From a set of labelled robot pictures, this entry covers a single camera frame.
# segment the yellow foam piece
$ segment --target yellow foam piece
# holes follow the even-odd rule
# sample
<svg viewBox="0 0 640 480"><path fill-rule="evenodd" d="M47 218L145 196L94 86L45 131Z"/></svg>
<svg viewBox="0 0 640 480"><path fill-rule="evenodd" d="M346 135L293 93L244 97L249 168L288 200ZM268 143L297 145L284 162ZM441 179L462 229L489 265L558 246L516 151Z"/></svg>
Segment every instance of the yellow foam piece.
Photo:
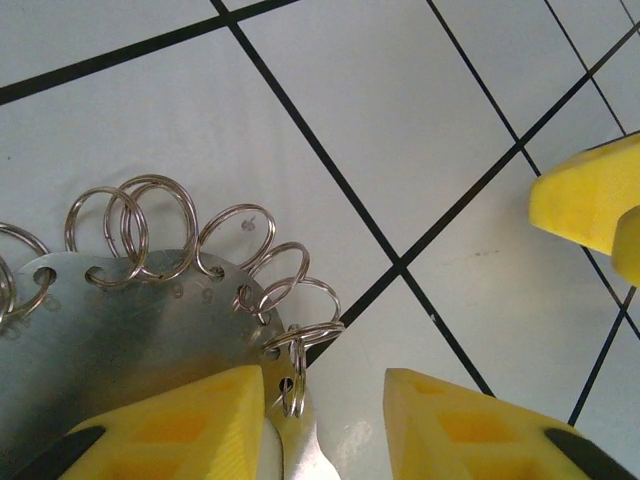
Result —
<svg viewBox="0 0 640 480"><path fill-rule="evenodd" d="M582 152L542 175L530 222L611 255L620 217L640 205L640 134Z"/></svg>
<svg viewBox="0 0 640 480"><path fill-rule="evenodd" d="M611 258L616 271L626 281L640 287L640 207L632 208L620 217Z"/></svg>
<svg viewBox="0 0 640 480"><path fill-rule="evenodd" d="M62 480L253 480L264 419L259 366L238 367L113 410Z"/></svg>
<svg viewBox="0 0 640 480"><path fill-rule="evenodd" d="M394 480L588 480L544 435L573 428L412 370L387 370L384 418Z"/></svg>

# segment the yellow foam pad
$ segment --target yellow foam pad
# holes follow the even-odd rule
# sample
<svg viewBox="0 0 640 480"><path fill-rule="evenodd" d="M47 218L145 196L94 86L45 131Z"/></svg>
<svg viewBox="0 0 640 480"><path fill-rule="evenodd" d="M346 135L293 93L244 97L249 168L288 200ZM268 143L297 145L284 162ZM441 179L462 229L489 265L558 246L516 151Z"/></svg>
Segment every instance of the yellow foam pad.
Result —
<svg viewBox="0 0 640 480"><path fill-rule="evenodd" d="M113 410L63 480L253 480L264 419L259 366L238 367Z"/></svg>
<svg viewBox="0 0 640 480"><path fill-rule="evenodd" d="M640 207L632 208L620 217L611 257L617 272L632 285L640 287Z"/></svg>
<svg viewBox="0 0 640 480"><path fill-rule="evenodd" d="M588 480L544 436L573 428L412 370L387 370L384 418L395 480Z"/></svg>
<svg viewBox="0 0 640 480"><path fill-rule="evenodd" d="M640 205L640 134L582 152L542 175L530 222L611 255L618 219Z"/></svg>

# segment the white tile floor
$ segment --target white tile floor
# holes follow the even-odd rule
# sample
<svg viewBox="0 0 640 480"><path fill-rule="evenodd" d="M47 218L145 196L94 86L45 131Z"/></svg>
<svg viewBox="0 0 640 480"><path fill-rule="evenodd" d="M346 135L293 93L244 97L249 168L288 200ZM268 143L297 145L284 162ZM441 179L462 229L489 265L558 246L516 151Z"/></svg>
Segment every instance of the white tile floor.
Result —
<svg viewBox="0 0 640 480"><path fill-rule="evenodd" d="M613 114L591 81L547 114L585 75L549 7L590 68L632 28L624 7L640 20L640 2L622 1L272 0L253 9L251 0L227 0L230 10L248 7L251 18L239 25L266 72L223 18L216 31L187 29L193 39L110 68L86 62L82 72L96 73L68 83L65 75L84 73L27 79L218 12L207 0L138 2L133 10L72 0L2 5L0 218L61 250L76 194L148 171L184 184L202 217L239 202L271 210L281 240L309 247L311 273L336 288L351 325L309 373L321 441L345 480L390 478L385 368L479 388L402 278L361 299L430 230L408 271L496 396L564 421L577 416L578 428L640 475L637 330L622 322L576 409L619 305L579 247L527 224L535 174L520 152L526 147L545 172L640 129L639 35L594 75ZM270 11L253 16L257 8ZM543 119L526 145L514 147L448 33L518 137ZM154 41L139 48L153 51ZM484 175L501 158L510 161ZM358 215L362 206L372 221ZM153 247L182 242L177 217L152 215L151 223ZM83 223L81 248L106 254L98 233ZM236 246L224 234L210 251L231 260L259 241ZM12 267L29 258L2 242ZM606 257L595 259L623 301L629 286ZM286 275L295 261L260 280ZM305 324L322 321L324 308L303 293L281 314ZM640 300L629 318L640 319Z"/></svg>

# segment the yellow plastic block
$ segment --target yellow plastic block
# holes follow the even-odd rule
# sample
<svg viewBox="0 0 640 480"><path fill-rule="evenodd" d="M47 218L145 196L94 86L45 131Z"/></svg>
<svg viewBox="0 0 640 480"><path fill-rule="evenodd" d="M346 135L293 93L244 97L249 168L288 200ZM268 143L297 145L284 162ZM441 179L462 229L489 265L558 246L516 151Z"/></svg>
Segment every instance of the yellow plastic block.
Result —
<svg viewBox="0 0 640 480"><path fill-rule="evenodd" d="M533 186L530 222L611 255L620 217L640 205L640 134L582 152Z"/></svg>
<svg viewBox="0 0 640 480"><path fill-rule="evenodd" d="M611 257L617 272L640 287L640 207L632 208L618 221Z"/></svg>
<svg viewBox="0 0 640 480"><path fill-rule="evenodd" d="M253 480L264 419L259 366L235 368L78 425L106 433L62 480Z"/></svg>
<svg viewBox="0 0 640 480"><path fill-rule="evenodd" d="M412 370L387 370L384 417L394 480L588 480L544 435L571 427Z"/></svg>

